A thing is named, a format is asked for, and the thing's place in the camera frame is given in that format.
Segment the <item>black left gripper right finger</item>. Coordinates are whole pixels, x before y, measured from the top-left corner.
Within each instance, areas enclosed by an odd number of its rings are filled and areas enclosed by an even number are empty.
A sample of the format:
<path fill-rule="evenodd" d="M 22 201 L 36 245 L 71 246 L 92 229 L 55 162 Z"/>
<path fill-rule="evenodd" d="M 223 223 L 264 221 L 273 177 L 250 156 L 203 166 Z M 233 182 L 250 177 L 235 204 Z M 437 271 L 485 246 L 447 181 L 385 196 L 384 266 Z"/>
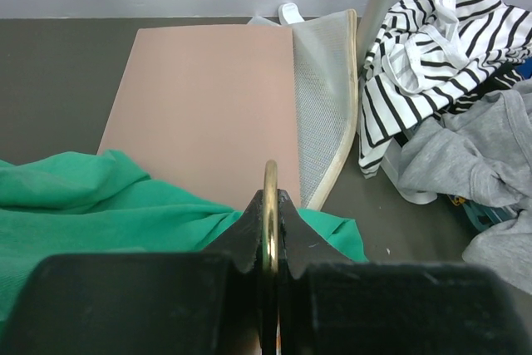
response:
<path fill-rule="evenodd" d="M 528 354 L 504 282 L 467 264 L 361 263 L 278 194 L 278 317 L 284 354 Z"/>

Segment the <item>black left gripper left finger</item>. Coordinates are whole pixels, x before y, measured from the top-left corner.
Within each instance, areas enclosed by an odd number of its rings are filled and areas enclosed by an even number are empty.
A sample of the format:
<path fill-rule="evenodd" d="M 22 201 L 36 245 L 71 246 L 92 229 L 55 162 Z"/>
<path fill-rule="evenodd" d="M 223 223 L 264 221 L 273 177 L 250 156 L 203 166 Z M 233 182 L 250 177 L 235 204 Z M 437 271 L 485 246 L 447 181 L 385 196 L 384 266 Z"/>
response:
<path fill-rule="evenodd" d="M 7 318 L 2 353 L 260 353 L 262 200 L 199 252 L 45 258 Z"/>

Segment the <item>orange clothes hanger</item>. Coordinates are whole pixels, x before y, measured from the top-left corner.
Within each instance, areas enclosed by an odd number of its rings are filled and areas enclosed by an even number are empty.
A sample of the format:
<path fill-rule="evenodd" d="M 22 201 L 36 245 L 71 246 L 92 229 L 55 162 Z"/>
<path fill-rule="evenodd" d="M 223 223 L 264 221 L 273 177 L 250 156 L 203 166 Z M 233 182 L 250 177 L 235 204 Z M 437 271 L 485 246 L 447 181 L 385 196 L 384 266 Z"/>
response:
<path fill-rule="evenodd" d="M 278 167 L 268 160 L 264 171 L 261 234 L 261 348 L 277 353 L 278 329 Z"/>

